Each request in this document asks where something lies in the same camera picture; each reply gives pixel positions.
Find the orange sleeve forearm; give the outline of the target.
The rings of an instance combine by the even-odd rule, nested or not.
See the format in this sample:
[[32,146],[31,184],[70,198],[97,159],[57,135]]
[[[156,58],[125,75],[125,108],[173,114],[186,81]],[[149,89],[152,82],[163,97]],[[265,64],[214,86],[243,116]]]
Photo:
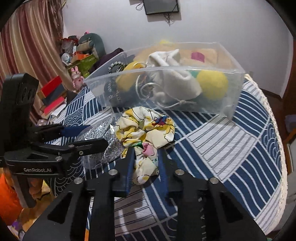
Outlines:
[[1,218],[6,225],[11,225],[15,220],[18,219],[23,207],[20,204],[19,198],[7,184],[4,174],[1,174]]

